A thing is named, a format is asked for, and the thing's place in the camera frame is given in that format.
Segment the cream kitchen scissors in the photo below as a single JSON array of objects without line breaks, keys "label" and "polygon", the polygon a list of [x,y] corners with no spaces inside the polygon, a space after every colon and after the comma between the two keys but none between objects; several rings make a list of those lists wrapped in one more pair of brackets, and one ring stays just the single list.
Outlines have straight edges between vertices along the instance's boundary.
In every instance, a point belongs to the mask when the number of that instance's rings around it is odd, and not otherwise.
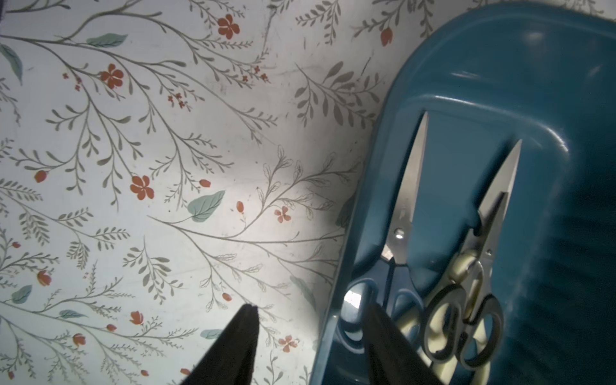
[{"label": "cream kitchen scissors", "polygon": [[425,309],[407,311],[396,321],[420,345],[419,355],[443,384],[457,367],[485,384],[505,329],[502,306],[492,292],[492,268],[521,155],[516,142],[493,177],[477,209],[480,226],[469,229],[424,300]]}]

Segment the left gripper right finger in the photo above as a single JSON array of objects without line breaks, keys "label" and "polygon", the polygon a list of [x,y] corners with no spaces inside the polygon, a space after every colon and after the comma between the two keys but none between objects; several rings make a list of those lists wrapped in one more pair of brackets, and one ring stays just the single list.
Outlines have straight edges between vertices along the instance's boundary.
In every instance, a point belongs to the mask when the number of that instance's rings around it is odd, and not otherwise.
[{"label": "left gripper right finger", "polygon": [[370,384],[441,384],[381,306],[367,307],[362,329]]}]

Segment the small black scissors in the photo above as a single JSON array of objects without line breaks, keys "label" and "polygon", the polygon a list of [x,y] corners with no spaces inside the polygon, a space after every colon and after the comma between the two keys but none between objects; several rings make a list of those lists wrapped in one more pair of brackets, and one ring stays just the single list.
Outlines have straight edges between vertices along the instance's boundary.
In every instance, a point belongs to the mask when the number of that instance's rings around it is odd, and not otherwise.
[{"label": "small black scissors", "polygon": [[471,229],[437,287],[428,297],[420,322],[423,352],[435,364],[457,359],[475,372],[492,361],[501,347],[505,318],[492,292],[492,267],[509,194],[497,200],[488,223],[477,237]]}]

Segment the teal plastic storage box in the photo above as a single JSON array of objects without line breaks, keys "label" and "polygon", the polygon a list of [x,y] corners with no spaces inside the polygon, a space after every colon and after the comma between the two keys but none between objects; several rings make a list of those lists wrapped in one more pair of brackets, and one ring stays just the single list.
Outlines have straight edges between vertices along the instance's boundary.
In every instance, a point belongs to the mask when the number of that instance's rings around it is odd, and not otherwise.
[{"label": "teal plastic storage box", "polygon": [[314,384],[365,384],[340,339],[350,282],[380,257],[422,115],[427,149],[407,263],[427,295],[518,148],[493,263],[505,318],[492,384],[615,381],[615,25],[531,3],[487,6],[422,43],[372,136],[315,359]]}]

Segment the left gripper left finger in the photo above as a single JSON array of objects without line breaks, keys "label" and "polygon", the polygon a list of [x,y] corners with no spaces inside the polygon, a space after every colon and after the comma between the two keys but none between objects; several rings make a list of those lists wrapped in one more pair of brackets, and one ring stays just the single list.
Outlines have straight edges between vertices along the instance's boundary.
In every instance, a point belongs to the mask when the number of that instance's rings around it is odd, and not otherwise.
[{"label": "left gripper left finger", "polygon": [[258,308],[245,304],[182,384],[251,384],[258,333]]}]

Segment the blue handled scissors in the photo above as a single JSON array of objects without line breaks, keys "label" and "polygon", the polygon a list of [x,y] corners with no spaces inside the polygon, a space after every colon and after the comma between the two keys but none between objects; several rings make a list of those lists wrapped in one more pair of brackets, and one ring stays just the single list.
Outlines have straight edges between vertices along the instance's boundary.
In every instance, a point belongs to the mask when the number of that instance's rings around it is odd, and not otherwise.
[{"label": "blue handled scissors", "polygon": [[355,354],[364,352],[364,333],[359,321],[370,304],[382,306],[388,316],[393,315],[400,297],[409,298],[419,311],[424,308],[424,301],[412,282],[407,257],[428,122],[429,113],[424,112],[409,152],[382,251],[362,274],[351,280],[344,295],[337,335],[343,346]]}]

